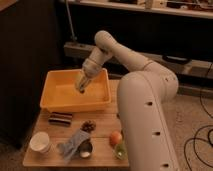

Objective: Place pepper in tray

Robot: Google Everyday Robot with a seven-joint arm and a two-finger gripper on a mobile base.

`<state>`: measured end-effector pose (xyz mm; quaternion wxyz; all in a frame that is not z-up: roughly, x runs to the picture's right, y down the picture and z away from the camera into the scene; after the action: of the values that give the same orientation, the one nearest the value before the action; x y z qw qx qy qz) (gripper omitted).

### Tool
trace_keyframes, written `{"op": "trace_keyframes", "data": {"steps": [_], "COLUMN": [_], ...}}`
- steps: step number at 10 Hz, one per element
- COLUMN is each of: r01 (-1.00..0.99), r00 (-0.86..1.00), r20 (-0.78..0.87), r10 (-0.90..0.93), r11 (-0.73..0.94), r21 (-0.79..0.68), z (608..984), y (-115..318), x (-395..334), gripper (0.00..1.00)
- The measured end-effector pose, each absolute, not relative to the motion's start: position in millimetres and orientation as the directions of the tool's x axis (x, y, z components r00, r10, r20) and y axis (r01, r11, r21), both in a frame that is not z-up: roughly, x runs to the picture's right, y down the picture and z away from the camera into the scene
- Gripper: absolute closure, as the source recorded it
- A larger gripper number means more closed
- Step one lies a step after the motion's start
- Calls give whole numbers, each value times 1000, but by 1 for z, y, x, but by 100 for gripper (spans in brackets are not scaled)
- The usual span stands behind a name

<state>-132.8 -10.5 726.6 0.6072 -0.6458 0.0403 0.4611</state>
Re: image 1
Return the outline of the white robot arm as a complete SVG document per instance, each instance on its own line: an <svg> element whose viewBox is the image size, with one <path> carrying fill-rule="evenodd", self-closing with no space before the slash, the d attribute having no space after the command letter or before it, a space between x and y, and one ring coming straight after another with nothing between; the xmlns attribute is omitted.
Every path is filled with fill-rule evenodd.
<svg viewBox="0 0 213 171"><path fill-rule="evenodd" d="M117 105L131 171L180 171L162 104L177 94L176 74L117 42L104 30L82 65L75 87L82 92L103 64L116 58L128 69L117 88Z"/></svg>

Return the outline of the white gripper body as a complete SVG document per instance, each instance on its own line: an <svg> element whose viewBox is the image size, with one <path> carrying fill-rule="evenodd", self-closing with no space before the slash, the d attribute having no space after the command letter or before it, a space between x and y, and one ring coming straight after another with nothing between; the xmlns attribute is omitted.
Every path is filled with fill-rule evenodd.
<svg viewBox="0 0 213 171"><path fill-rule="evenodd" d="M78 73L76 87L86 88L90 81L99 74L99 65L94 61L85 61Z"/></svg>

